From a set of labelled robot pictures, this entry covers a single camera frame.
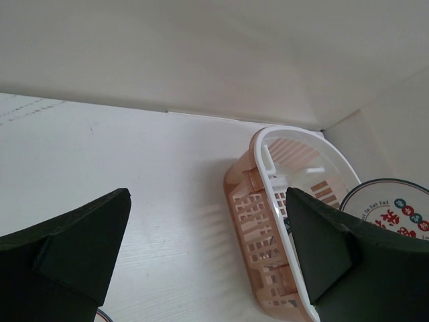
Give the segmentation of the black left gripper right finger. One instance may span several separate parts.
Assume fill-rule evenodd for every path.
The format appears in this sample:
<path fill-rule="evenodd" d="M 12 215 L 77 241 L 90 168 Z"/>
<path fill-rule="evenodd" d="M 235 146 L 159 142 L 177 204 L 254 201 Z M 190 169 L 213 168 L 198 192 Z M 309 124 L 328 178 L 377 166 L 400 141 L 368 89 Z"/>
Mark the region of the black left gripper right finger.
<path fill-rule="evenodd" d="M 336 210 L 297 188 L 286 212 L 321 321 L 427 321 L 428 242 Z"/>

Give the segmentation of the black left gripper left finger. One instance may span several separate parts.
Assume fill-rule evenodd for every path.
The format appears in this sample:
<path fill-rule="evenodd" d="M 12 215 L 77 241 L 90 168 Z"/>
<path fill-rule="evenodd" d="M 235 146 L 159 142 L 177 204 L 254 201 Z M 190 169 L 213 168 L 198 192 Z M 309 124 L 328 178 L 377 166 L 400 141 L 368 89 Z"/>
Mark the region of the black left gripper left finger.
<path fill-rule="evenodd" d="M 94 321 L 131 211 L 127 188 L 1 237 L 2 321 Z"/>

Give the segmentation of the red lettered white plate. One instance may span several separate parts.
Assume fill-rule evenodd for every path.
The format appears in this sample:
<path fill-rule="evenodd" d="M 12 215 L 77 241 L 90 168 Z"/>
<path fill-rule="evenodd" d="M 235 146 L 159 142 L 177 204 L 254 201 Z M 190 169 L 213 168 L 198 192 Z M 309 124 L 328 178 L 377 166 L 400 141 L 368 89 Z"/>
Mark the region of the red lettered white plate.
<path fill-rule="evenodd" d="M 343 199 L 340 210 L 407 237 L 428 240 L 428 189 L 394 178 L 361 183 Z"/>

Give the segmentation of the orange sunburst white plate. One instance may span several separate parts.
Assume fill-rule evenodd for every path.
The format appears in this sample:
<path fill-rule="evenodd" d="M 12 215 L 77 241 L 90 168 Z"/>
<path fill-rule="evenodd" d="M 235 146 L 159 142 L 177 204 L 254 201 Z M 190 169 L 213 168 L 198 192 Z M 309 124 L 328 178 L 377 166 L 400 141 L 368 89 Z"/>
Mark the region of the orange sunburst white plate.
<path fill-rule="evenodd" d="M 113 322 L 113 320 L 104 311 L 98 309 L 94 322 Z"/>

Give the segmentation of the green rimmed white plate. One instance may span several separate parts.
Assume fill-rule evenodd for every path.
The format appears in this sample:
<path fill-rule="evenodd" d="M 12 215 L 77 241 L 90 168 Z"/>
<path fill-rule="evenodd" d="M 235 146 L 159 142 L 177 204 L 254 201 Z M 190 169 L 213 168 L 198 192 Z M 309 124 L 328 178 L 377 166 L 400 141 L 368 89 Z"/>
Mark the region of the green rimmed white plate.
<path fill-rule="evenodd" d="M 284 218 L 284 226 L 286 228 L 288 235 L 290 235 L 291 234 L 291 227 L 290 227 L 290 220 L 288 217 Z"/>

